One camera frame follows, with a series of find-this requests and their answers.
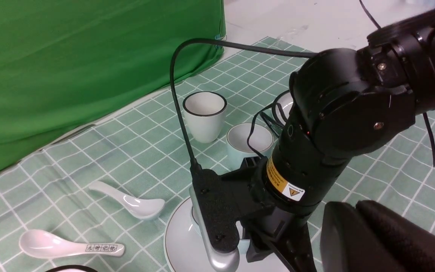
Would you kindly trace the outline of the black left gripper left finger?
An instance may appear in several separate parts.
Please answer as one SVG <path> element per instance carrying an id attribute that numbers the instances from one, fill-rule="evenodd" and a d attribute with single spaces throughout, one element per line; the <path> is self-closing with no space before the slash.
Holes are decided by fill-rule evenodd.
<path id="1" fill-rule="evenodd" d="M 368 224 L 350 204 L 325 205 L 320 253 L 325 272 L 384 272 L 388 256 Z"/>

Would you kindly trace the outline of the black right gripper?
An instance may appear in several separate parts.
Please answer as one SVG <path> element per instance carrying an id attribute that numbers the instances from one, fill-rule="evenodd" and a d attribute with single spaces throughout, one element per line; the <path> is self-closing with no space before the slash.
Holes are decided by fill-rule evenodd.
<path id="1" fill-rule="evenodd" d="M 237 220 L 251 240 L 246 259 L 255 262 L 274 253 L 290 272 L 315 272 L 308 215 L 272 186 L 267 162 L 246 157 L 237 170 L 222 175 L 237 206 Z"/>

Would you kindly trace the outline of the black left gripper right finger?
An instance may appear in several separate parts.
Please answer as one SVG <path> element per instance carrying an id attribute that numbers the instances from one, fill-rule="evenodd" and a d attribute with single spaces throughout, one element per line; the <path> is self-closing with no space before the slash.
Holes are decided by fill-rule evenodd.
<path id="1" fill-rule="evenodd" d="M 406 270 L 435 272 L 435 235 L 373 200 L 361 200 L 355 208 Z"/>

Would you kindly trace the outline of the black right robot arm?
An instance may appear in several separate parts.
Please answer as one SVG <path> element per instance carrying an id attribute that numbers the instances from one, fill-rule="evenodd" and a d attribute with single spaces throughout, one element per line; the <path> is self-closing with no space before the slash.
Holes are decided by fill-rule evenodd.
<path id="1" fill-rule="evenodd" d="M 348 163 L 371 153 L 435 110 L 435 9 L 378 26 L 360 50 L 335 48 L 307 57 L 289 78 L 293 99 L 271 155 L 250 143 L 255 167 L 226 178 L 248 181 L 260 215 L 240 219 L 249 246 L 247 262 L 271 254 L 291 271 L 313 267 L 307 219 Z"/>

